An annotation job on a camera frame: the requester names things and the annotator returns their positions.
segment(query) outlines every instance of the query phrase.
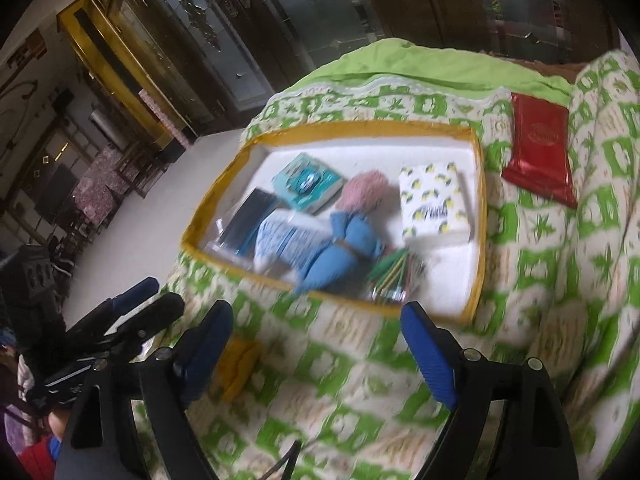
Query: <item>bed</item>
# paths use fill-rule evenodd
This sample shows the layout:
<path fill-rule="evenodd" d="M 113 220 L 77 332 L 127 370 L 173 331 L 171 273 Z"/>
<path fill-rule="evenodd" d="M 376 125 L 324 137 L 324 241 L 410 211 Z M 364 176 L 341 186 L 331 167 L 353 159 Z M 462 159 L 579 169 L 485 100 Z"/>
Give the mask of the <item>bed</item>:
<path fill-rule="evenodd" d="M 517 91 L 570 111 L 578 209 L 500 178 L 510 158 Z M 274 95 L 242 134 L 320 121 L 431 121 L 470 126 L 484 149 L 488 199 L 484 287 L 474 322 L 451 328 L 464 348 L 545 364 L 564 404 L 580 478 L 595 479 L 640 414 L 640 69 L 622 51 L 586 65 L 575 85 L 483 54 L 382 40 Z M 264 352 L 240 396 L 207 394 L 188 410 L 221 479 L 259 478 L 303 440 L 293 478 L 409 480 L 447 418 L 417 370 L 397 319 L 292 298 L 183 251 L 166 290 L 186 312 L 153 348 L 172 345 L 214 299 L 236 334 Z M 472 476 L 488 460 L 490 412 Z M 155 478 L 164 471 L 143 406 L 135 407 Z"/>

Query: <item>teal book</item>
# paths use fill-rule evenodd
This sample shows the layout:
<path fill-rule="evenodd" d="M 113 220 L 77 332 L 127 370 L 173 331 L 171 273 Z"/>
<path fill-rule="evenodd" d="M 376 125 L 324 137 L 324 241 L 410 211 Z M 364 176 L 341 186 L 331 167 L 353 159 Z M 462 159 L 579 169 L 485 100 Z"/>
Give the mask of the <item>teal book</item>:
<path fill-rule="evenodd" d="M 290 208 L 312 214 L 340 191 L 344 179 L 319 160 L 300 153 L 271 183 Z"/>

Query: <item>red foil packet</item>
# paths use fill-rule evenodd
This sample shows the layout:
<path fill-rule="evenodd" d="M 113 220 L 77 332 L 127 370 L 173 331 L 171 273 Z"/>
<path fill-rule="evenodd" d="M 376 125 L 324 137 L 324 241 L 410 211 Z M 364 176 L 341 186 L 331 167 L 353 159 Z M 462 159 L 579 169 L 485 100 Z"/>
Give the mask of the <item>red foil packet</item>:
<path fill-rule="evenodd" d="M 566 152 L 569 110 L 523 94 L 511 94 L 514 135 L 511 160 L 502 178 L 522 189 L 575 209 Z"/>

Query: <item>blue gripper pad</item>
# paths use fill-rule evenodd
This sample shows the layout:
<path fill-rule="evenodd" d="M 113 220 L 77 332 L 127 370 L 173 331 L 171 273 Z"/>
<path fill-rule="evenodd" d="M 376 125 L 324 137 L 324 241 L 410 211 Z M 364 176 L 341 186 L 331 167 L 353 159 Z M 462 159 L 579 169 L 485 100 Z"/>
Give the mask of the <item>blue gripper pad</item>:
<path fill-rule="evenodd" d="M 400 313 L 402 335 L 418 363 L 420 373 L 424 377 L 431 395 L 453 411 L 458 404 L 453 369 L 447 363 L 431 337 L 428 327 L 422 322 L 413 305 L 407 303 Z"/>
<path fill-rule="evenodd" d="M 231 337 L 233 324 L 231 305 L 216 301 L 197 327 L 202 339 L 184 371 L 184 387 L 180 393 L 185 406 L 199 399 L 209 386 L 211 375 Z"/>
<path fill-rule="evenodd" d="M 159 289 L 160 284 L 158 280 L 149 276 L 132 286 L 129 290 L 113 298 L 111 308 L 118 316 L 124 316 L 151 298 L 154 294 L 157 294 Z"/>

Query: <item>white tile floor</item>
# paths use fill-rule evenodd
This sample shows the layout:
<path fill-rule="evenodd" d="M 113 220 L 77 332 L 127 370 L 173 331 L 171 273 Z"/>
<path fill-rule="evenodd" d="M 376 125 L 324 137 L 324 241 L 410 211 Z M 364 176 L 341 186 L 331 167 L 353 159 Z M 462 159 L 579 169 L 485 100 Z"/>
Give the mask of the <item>white tile floor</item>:
<path fill-rule="evenodd" d="M 241 130 L 197 140 L 143 200 L 130 194 L 76 263 L 63 306 L 67 327 L 102 300 L 153 276 L 162 284 L 201 198 L 238 151 Z"/>

